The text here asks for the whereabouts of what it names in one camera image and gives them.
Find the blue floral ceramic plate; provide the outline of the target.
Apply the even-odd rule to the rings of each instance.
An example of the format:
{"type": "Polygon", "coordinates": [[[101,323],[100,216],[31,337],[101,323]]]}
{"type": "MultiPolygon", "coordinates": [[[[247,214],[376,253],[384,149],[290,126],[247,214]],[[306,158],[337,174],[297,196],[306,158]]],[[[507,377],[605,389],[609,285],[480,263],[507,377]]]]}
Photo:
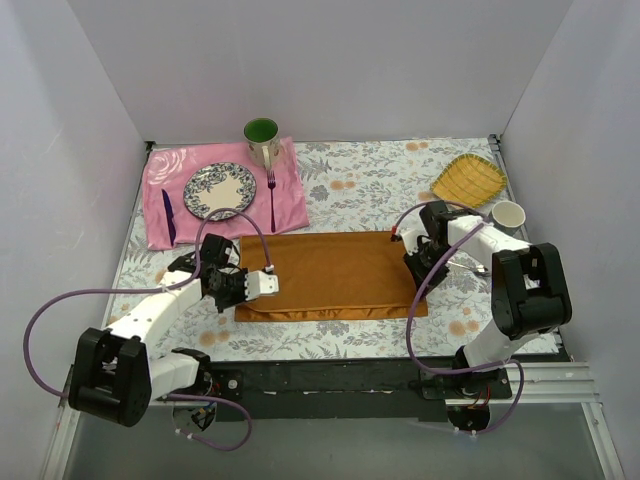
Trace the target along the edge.
{"type": "Polygon", "coordinates": [[[205,219],[221,208],[246,210],[253,203],[256,192],[256,179],[247,167],[222,162],[195,172],[184,187],[183,201],[192,215],[205,219]]]}

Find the green inside floral mug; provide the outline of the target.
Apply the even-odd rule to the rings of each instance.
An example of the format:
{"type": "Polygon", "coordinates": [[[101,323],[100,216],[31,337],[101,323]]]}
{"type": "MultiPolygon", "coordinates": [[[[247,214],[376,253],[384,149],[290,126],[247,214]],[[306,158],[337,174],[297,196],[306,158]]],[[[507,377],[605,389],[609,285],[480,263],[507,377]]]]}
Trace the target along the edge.
{"type": "Polygon", "coordinates": [[[272,170],[283,153],[277,123],[269,118],[256,118],[245,125],[243,133],[252,161],[272,170]]]}

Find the pink cloth placemat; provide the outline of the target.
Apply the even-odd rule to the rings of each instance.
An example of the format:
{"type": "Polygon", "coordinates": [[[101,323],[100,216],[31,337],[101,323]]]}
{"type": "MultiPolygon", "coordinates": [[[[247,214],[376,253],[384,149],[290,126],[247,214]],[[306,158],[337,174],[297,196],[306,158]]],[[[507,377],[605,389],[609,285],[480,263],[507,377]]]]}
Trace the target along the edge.
{"type": "Polygon", "coordinates": [[[291,138],[281,140],[271,191],[263,167],[253,163],[246,143],[172,148],[151,154],[143,173],[143,216],[148,248],[191,244],[203,232],[235,239],[255,233],[238,218],[242,211],[269,235],[310,224],[291,138]]]}

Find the woven bamboo basket tray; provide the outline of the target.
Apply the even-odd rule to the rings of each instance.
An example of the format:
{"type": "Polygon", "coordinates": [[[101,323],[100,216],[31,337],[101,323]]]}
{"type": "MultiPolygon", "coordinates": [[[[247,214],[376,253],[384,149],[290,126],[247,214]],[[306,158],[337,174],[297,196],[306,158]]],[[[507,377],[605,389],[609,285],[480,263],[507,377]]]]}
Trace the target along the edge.
{"type": "Polygon", "coordinates": [[[498,196],[507,185],[506,174],[479,155],[465,153],[448,164],[431,185],[438,198],[481,207],[498,196]]]}

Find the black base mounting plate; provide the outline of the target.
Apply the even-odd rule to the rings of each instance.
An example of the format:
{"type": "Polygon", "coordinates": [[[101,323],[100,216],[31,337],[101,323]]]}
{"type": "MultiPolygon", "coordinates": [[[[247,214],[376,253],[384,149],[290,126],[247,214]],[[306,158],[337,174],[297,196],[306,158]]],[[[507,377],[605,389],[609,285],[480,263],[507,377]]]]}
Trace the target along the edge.
{"type": "Polygon", "coordinates": [[[488,417],[492,400],[515,389],[505,370],[432,375],[409,359],[211,362],[200,387],[167,400],[180,406],[217,408],[220,422],[276,419],[417,419],[445,422],[455,409],[488,417]]]}

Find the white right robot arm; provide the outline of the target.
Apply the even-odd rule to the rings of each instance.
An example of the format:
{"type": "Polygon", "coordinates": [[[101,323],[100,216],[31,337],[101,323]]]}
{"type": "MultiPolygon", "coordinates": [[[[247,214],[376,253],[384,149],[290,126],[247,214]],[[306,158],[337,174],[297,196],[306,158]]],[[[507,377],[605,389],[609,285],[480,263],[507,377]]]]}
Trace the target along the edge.
{"type": "Polygon", "coordinates": [[[449,273],[462,251],[490,276],[491,321],[455,353],[450,368],[420,363],[412,387],[429,400],[469,399],[475,406],[507,399],[507,363],[526,343],[568,323],[572,306],[557,248],[530,244],[498,228],[484,215],[442,200],[416,206],[422,229],[391,231],[405,248],[404,263],[417,288],[409,314],[449,273]]]}

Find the purple plastic fork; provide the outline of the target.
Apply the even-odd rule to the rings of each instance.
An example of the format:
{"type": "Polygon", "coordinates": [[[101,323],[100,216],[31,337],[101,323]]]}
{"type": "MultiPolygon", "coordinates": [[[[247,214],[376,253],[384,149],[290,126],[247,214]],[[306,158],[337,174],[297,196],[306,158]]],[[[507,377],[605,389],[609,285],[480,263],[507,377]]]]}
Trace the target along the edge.
{"type": "Polygon", "coordinates": [[[275,219],[274,193],[275,193],[277,183],[276,183],[275,173],[272,170],[267,171],[267,185],[270,192],[270,216],[271,216],[270,228],[271,228],[271,232],[275,233],[276,219],[275,219]]]}

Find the purple plastic knife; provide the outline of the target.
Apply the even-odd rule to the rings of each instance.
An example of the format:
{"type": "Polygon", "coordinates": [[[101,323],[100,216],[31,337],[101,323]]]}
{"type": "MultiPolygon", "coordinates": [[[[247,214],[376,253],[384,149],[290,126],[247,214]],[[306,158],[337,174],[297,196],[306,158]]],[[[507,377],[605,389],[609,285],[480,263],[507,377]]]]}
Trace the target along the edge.
{"type": "Polygon", "coordinates": [[[166,223],[167,223],[169,242],[170,242],[170,246],[174,247],[175,239],[176,239],[176,227],[174,223],[173,207],[172,207],[171,199],[168,192],[165,189],[162,189],[161,193],[162,193],[162,200],[163,200],[163,206],[164,206],[166,223]]]}

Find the silver metal spoon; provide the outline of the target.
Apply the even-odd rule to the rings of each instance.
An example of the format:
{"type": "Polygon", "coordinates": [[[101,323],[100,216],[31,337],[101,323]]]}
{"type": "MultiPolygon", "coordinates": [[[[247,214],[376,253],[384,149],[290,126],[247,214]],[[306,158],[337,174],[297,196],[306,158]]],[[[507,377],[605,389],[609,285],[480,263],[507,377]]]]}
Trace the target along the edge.
{"type": "Polygon", "coordinates": [[[479,277],[488,277],[491,274],[491,272],[483,265],[469,266],[469,265],[464,265],[464,264],[460,264],[460,263],[453,262],[453,261],[448,261],[447,265],[467,270],[467,271],[471,272],[472,274],[474,274],[476,276],[479,276],[479,277]]]}

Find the orange cloth napkin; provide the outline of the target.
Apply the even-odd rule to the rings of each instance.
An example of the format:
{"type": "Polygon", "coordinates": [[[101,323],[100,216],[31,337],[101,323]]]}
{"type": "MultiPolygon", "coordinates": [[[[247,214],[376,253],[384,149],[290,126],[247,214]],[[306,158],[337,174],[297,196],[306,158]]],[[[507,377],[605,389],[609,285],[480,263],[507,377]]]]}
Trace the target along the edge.
{"type": "Polygon", "coordinates": [[[386,232],[276,235],[267,238],[279,292],[235,309],[237,322],[405,318],[416,285],[404,245],[386,232]]]}

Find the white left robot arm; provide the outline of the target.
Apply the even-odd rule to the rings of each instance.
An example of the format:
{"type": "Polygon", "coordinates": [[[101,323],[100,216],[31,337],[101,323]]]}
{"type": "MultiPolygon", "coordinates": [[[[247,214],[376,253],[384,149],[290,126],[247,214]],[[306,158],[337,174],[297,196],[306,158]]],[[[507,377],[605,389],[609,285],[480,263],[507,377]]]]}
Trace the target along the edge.
{"type": "Polygon", "coordinates": [[[191,306],[200,302],[226,274],[241,270],[233,242],[208,234],[199,250],[174,260],[157,285],[109,327],[87,329],[79,338],[71,376],[69,405],[127,427],[137,424],[151,401],[174,392],[193,400],[221,391],[207,354],[177,348],[153,360],[149,349],[191,306]]]}

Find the grey white mug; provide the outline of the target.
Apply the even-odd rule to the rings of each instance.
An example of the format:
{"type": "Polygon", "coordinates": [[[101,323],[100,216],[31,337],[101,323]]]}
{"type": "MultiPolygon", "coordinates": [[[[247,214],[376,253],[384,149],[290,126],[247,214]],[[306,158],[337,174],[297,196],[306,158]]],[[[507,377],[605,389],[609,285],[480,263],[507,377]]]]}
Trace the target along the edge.
{"type": "Polygon", "coordinates": [[[494,227],[514,237],[526,221],[525,210],[517,203],[503,200],[495,203],[490,211],[494,227]]]}

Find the floral patterned table mat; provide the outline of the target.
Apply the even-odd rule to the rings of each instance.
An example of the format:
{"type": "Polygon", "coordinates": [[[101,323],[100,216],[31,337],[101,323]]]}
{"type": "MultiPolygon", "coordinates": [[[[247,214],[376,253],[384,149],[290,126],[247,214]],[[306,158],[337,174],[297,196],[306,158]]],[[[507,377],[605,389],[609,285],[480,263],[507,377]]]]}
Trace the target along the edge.
{"type": "MultiPolygon", "coordinates": [[[[383,142],[305,142],[295,146],[309,232],[387,231],[409,207],[431,197],[431,184],[456,157],[494,159],[482,138],[383,142]]],[[[453,262],[476,265],[458,253],[453,262]]],[[[487,279],[451,267],[428,295],[428,315],[415,320],[412,345],[420,356],[451,356],[491,316],[487,279]]],[[[237,322],[203,300],[164,334],[155,354],[195,348],[217,361],[403,357],[406,322],[346,320],[237,322]]]]}

